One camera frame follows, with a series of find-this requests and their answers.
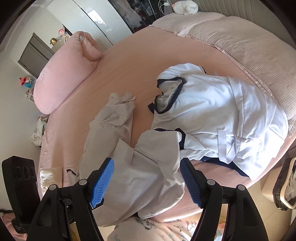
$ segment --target tile floor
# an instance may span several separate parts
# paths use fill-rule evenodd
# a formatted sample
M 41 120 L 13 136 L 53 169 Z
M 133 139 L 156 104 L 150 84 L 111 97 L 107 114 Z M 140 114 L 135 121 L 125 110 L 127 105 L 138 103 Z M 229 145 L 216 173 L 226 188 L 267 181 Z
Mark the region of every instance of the tile floor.
M 285 232 L 290 227 L 292 210 L 278 210 L 273 202 L 262 195 L 261 190 L 265 184 L 267 176 L 264 176 L 259 182 L 251 186 L 248 191 L 251 194 L 254 203 L 256 204 L 259 213 L 264 222 L 269 241 L 280 241 Z M 226 217 L 227 205 L 223 205 L 221 216 Z M 104 240 L 107 240 L 108 235 L 114 230 L 114 226 L 99 228 Z

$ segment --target white wardrobe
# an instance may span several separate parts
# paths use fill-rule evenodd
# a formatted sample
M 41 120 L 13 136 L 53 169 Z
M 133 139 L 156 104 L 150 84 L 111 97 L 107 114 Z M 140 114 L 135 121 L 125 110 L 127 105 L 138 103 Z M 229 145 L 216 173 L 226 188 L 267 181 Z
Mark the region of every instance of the white wardrobe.
M 108 0 L 53 0 L 47 9 L 72 33 L 90 33 L 102 51 L 131 35 Z

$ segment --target upholstered headboard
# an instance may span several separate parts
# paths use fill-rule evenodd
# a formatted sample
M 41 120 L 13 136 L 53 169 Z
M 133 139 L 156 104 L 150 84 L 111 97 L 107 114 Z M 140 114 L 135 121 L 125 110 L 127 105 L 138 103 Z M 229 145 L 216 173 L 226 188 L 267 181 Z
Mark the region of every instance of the upholstered headboard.
M 289 32 L 279 18 L 260 0 L 193 0 L 198 4 L 199 11 L 218 12 L 225 16 L 237 16 L 247 19 L 260 27 L 272 32 L 280 39 L 296 49 Z

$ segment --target blue textured pad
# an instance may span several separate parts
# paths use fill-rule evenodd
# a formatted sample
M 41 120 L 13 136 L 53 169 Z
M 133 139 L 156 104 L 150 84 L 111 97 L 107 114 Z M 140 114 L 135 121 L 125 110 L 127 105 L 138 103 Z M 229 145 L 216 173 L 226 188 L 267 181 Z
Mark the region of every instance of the blue textured pad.
M 195 182 L 194 177 L 192 176 L 188 166 L 184 160 L 180 162 L 180 171 L 187 186 L 187 189 L 190 193 L 192 201 L 197 204 L 199 207 L 202 206 L 202 200 L 200 198 L 200 187 Z
M 92 208 L 99 203 L 101 203 L 107 186 L 112 178 L 114 172 L 114 161 L 110 158 L 109 163 L 105 167 L 105 170 L 102 172 L 101 176 L 98 178 L 97 183 L 94 186 L 92 199 L 90 201 L 90 205 Z

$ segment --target pink bed sheet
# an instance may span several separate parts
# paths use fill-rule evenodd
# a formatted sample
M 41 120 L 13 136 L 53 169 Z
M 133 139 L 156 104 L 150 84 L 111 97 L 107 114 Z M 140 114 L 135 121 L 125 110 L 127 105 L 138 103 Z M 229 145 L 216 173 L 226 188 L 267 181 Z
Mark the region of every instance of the pink bed sheet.
M 69 185 L 66 169 L 77 170 L 89 123 L 114 92 L 124 95 L 129 91 L 136 96 L 131 136 L 131 146 L 134 147 L 139 136 L 150 129 L 153 121 L 153 114 L 147 105 L 160 94 L 156 87 L 157 76 L 164 69 L 182 63 L 203 66 L 207 74 L 214 75 L 216 71 L 220 76 L 252 82 L 216 48 L 191 38 L 181 38 L 161 29 L 147 27 L 107 50 L 95 71 L 50 115 L 44 133 L 39 169 L 62 167 L 63 186 Z M 261 176 L 277 163 L 295 138 L 296 134 L 285 140 L 277 158 L 272 159 Z M 250 187 L 255 183 L 222 166 L 199 161 L 194 165 L 207 178 L 216 180 L 220 185 L 235 187 L 244 184 Z M 185 190 L 184 197 L 176 206 L 155 218 L 169 221 L 199 211 Z

